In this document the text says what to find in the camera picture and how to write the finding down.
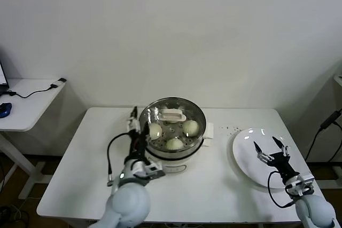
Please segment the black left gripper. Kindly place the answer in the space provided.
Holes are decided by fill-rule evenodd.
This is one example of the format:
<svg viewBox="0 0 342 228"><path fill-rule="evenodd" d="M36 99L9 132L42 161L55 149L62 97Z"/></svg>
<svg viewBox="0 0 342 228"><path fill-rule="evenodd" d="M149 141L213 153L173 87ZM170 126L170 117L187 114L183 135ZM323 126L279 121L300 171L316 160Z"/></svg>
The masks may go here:
<svg viewBox="0 0 342 228"><path fill-rule="evenodd" d="M146 162L146 145L150 141L150 126L145 122L141 133L139 133L138 109L134 106L127 120L128 135L131 139L128 160L139 160Z"/></svg>

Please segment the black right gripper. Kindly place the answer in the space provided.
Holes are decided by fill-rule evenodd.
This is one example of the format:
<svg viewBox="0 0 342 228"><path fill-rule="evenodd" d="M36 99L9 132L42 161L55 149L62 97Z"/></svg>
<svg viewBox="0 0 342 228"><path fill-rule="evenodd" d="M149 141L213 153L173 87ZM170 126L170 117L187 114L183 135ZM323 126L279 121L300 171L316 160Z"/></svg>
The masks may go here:
<svg viewBox="0 0 342 228"><path fill-rule="evenodd" d="M288 153L288 146L285 146L281 140L272 136L272 139L281 150L281 152L273 153L268 155L262 151L260 146L254 141L254 147L257 152L257 157L262 162L267 162L267 165L274 167L280 173L282 179L290 179L299 175L292 166L289 164L290 156Z"/></svg>

